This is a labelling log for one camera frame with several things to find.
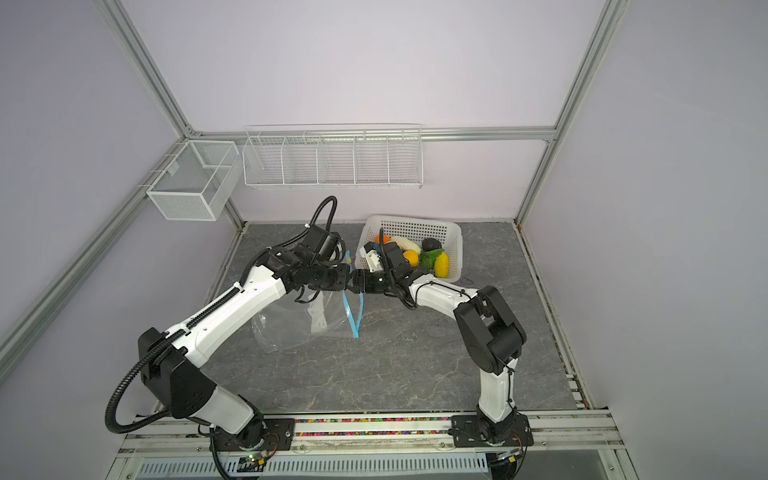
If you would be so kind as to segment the white perforated plastic basket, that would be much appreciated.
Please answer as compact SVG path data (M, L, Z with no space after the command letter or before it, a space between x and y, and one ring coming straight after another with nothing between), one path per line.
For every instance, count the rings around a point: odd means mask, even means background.
M429 245L435 242L449 259L449 270L445 279L457 282L463 268L463 236L461 227L454 222L433 219L421 219L391 215L374 215L366 221L358 246L352 249L354 265L357 268L367 268L365 257L359 253L369 242L375 242L380 231L386 237L407 239L412 246L417 245L424 251L423 242L430 239Z

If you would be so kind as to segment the clear zip top bag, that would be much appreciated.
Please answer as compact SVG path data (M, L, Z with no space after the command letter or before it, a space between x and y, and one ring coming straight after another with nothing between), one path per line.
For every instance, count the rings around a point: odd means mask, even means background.
M253 257L252 265L264 266L263 257L272 248ZM295 349L323 336L357 339L363 306L361 295L344 290L294 290L258 311L249 328L266 352Z

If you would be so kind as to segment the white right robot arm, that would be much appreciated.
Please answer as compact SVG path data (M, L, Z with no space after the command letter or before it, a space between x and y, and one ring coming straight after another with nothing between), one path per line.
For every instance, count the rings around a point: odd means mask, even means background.
M470 425L456 425L454 431L489 446L530 446L530 423L513 395L527 334L499 290L454 285L426 267L413 266L393 241L368 242L358 250L358 257L364 266L349 276L352 291L390 296L411 310L428 308L455 321L479 369L480 395Z

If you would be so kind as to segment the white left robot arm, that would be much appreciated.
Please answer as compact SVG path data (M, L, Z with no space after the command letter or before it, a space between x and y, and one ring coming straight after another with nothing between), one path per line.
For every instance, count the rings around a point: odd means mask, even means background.
M238 281L202 310L165 331L145 331L138 341L138 361L107 402L106 428L127 434L166 417L190 419L225 432L241 449L258 448L266 435L261 412L201 369L230 336L287 294L345 287L341 240L331 230L337 207L335 196L326 197L317 207L328 213L324 224L318 222L319 213L313 214L302 232L256 253ZM141 379L163 408L123 424L118 406L135 379Z

